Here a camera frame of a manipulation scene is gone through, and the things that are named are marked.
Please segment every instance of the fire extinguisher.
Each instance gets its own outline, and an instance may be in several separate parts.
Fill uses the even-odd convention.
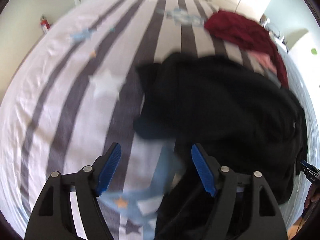
[[[50,29],[50,24],[44,15],[40,18],[40,25],[43,32],[46,34]]]

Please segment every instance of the striped bed sheet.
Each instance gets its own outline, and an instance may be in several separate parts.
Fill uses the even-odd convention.
[[[135,66],[182,51],[222,54],[266,75],[247,52],[196,24],[217,9],[198,0],[91,0],[36,45],[0,107],[0,210],[20,236],[52,171],[77,172],[118,142],[122,158],[100,208],[115,239],[153,239],[155,211],[183,166],[174,141],[144,141],[134,133],[143,104]],[[126,77],[119,98],[95,96],[90,77],[105,71]],[[70,197],[85,239],[76,196]]]

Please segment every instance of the pink cloth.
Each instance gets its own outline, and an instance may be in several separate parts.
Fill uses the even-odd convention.
[[[275,65],[273,65],[273,63],[270,59],[270,56],[268,54],[262,53],[262,52],[257,52],[254,50],[250,50],[250,51],[248,51],[248,53],[252,57],[256,58],[262,66],[271,70],[274,74],[277,74],[277,68],[275,67]]]

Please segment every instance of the white star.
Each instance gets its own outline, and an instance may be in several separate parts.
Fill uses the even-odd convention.
[[[107,94],[108,96],[119,99],[119,92],[124,81],[125,76],[112,75],[108,69],[99,75],[89,76],[90,84],[95,86],[94,97]]]

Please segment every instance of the green sticker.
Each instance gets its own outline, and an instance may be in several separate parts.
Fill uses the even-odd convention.
[[[311,49],[311,53],[313,55],[318,55],[318,52],[317,52],[316,48]]]

